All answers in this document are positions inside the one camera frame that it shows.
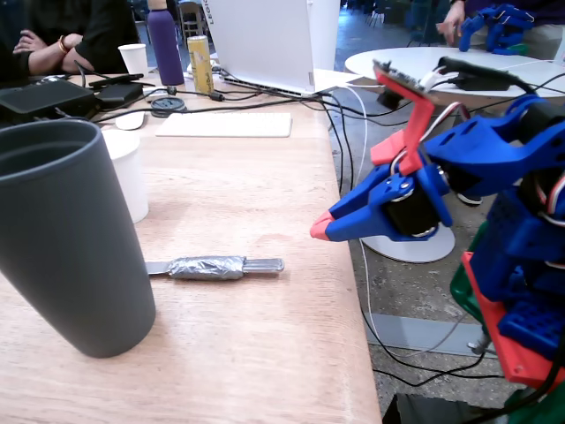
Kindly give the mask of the hand of person in black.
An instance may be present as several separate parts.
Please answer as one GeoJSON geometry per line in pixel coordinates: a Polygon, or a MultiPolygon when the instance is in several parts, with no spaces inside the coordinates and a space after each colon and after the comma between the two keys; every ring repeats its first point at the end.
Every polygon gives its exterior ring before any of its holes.
{"type": "Polygon", "coordinates": [[[13,48],[13,54],[35,52],[47,48],[48,45],[33,31],[23,29],[18,43],[13,48]]]}

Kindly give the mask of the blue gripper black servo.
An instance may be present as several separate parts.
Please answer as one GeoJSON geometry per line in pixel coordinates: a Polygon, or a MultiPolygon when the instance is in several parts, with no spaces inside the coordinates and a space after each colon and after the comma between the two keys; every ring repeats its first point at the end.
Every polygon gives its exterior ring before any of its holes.
{"type": "Polygon", "coordinates": [[[450,192],[439,165],[428,164],[409,176],[390,174],[387,165],[375,167],[348,194],[313,224],[314,239],[341,242],[372,236],[389,236],[390,225],[371,209],[384,205],[385,216],[406,237],[426,238],[453,218],[443,197],[450,192]]]}

